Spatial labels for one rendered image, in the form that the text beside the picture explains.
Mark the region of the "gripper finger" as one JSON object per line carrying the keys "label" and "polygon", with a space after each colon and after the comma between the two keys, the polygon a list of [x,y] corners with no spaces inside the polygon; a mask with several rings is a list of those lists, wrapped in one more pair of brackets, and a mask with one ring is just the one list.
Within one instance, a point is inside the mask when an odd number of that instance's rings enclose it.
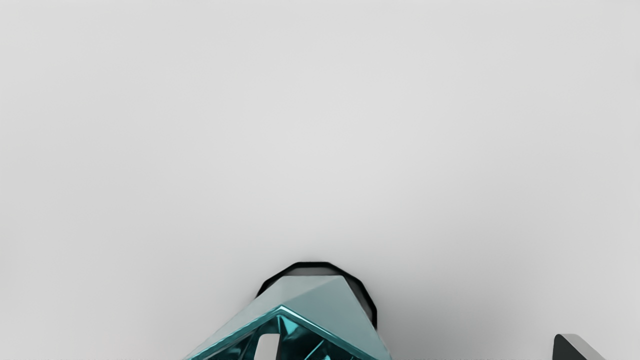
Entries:
{"label": "gripper finger", "polygon": [[553,339],[552,360],[606,360],[576,333],[558,333]]}

